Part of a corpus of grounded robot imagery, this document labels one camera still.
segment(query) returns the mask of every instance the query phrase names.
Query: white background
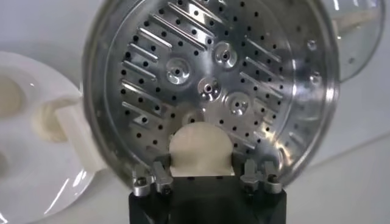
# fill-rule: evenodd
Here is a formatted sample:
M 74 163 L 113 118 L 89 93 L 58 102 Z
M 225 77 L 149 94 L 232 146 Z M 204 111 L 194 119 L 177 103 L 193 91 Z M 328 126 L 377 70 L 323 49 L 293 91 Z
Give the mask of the white background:
M 78 84 L 85 38 L 101 2 L 0 0 L 0 51 L 42 61 Z M 389 26 L 369 66 L 343 84 L 311 167 L 287 189 L 288 223 L 390 223 Z M 128 194 L 103 172 L 74 206 L 36 224 L 128 223 Z

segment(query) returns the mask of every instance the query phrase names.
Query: white plastic holder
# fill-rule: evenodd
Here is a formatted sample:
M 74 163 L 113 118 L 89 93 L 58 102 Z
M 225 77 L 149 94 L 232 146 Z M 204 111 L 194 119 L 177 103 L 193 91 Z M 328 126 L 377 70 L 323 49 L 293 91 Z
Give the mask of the white plastic holder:
M 106 169 L 107 164 L 98 151 L 90 125 L 85 119 L 82 98 L 74 105 L 58 109 L 55 115 L 84 169 L 87 172 Z

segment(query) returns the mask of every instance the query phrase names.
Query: white plastic plate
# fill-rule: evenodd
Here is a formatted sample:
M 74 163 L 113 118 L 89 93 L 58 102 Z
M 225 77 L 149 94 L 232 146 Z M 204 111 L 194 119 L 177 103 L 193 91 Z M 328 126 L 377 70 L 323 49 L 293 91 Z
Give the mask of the white plastic plate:
M 0 75 L 24 91 L 23 109 L 0 119 L 0 224 L 30 223 L 68 207 L 94 177 L 71 144 L 44 142 L 31 125 L 43 102 L 80 97 L 80 91 L 54 69 L 18 54 L 0 52 Z

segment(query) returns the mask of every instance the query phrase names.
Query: black base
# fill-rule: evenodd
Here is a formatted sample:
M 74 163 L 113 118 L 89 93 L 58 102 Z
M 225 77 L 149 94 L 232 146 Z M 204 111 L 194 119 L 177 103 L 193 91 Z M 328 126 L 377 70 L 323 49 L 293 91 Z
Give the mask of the black base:
M 147 197 L 129 196 L 131 224 L 285 224 L 286 192 L 253 194 L 237 177 L 174 178 L 167 196 L 152 186 Z

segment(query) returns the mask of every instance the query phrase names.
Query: metal plate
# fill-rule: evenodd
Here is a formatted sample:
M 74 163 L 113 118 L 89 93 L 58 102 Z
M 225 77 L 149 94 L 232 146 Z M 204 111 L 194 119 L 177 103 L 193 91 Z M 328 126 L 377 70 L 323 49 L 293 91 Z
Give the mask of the metal plate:
M 102 155 L 130 185 L 135 164 L 150 166 L 180 127 L 206 121 L 288 184 L 335 109 L 328 21 L 316 1 L 107 1 L 84 61 Z

